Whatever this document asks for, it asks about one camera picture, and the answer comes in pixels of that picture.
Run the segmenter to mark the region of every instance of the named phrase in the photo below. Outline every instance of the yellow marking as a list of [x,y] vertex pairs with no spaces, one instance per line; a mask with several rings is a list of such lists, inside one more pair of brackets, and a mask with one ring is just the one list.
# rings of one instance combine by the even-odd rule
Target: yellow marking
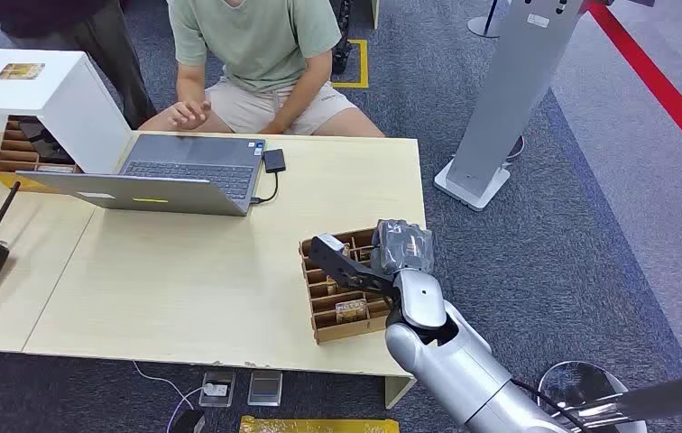
[[356,83],[332,83],[334,88],[369,88],[367,75],[367,41],[365,39],[350,39],[349,43],[360,46],[360,80]]
[[168,203],[169,200],[160,200],[157,198],[132,198],[133,201],[141,201],[143,203]]

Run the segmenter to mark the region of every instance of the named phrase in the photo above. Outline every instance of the dark pants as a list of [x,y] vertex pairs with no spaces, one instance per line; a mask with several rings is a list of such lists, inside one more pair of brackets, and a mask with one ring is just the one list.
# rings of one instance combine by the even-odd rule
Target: dark pants
[[139,60],[117,0],[110,0],[96,14],[59,32],[39,38],[6,36],[17,48],[87,52],[121,95],[124,116],[133,129],[157,114],[144,88]]

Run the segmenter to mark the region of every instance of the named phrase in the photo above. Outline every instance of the black cable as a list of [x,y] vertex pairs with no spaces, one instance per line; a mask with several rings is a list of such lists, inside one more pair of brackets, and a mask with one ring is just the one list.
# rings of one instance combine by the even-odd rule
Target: black cable
[[258,198],[258,197],[251,198],[251,204],[252,205],[261,205],[262,203],[266,203],[267,201],[270,201],[271,199],[274,198],[274,196],[277,195],[277,173],[278,173],[278,171],[275,171],[275,173],[274,173],[274,191],[272,192],[272,194],[268,198]]
[[560,408],[553,400],[550,399],[550,397],[535,388],[529,386],[527,383],[518,381],[516,379],[511,379],[511,383],[514,385],[523,388],[527,390],[528,392],[531,392],[541,400],[545,401],[546,404],[548,404],[550,407],[554,408],[558,413],[562,414],[564,418],[569,419],[569,421],[573,424],[575,424],[575,427],[580,428],[580,431],[583,433],[591,433],[591,430],[588,429],[581,421],[580,419],[577,419],[574,415],[571,413],[567,412],[566,410]]

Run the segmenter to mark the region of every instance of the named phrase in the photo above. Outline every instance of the laptop keyboard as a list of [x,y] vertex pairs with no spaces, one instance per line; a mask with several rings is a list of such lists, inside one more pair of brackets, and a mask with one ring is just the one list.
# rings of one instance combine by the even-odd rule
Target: laptop keyboard
[[144,178],[210,180],[232,200],[240,200],[248,193],[253,167],[131,161],[125,174]]

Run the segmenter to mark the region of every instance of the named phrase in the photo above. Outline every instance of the wooden box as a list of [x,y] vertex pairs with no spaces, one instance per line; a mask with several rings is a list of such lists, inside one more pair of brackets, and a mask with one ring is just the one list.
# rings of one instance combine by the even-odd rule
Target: wooden box
[[53,192],[56,189],[49,188],[41,183],[34,182],[18,176],[14,173],[17,170],[35,171],[57,171],[60,173],[82,173],[78,165],[75,164],[52,164],[41,162],[39,154],[33,149],[25,134],[20,130],[19,119],[10,116],[6,122],[4,140],[1,142],[0,150],[0,181],[11,188],[19,180],[20,191],[29,192]]
[[[334,236],[339,241],[349,245],[349,257],[362,264],[370,265],[370,252],[373,250],[371,246],[373,231],[374,229],[371,228]],[[324,341],[384,330],[389,308],[383,298],[380,295],[341,287],[336,287],[334,294],[328,294],[328,287],[333,283],[328,281],[325,272],[309,259],[310,245],[311,239],[302,241],[299,244],[299,254],[301,256],[301,270],[307,283],[309,308],[312,315],[311,324],[318,344]],[[367,302],[366,319],[337,324],[336,304],[355,299],[365,299]]]

